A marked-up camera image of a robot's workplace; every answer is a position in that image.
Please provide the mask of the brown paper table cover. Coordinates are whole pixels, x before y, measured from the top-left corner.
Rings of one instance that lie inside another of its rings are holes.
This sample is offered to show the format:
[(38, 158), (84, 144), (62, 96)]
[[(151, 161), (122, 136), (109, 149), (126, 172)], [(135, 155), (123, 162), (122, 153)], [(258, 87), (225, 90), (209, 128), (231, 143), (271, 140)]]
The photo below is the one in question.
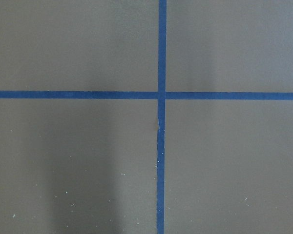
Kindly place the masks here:
[[(0, 0), (0, 234), (157, 234), (156, 0)], [(293, 0), (167, 2), (167, 234), (293, 234)]]

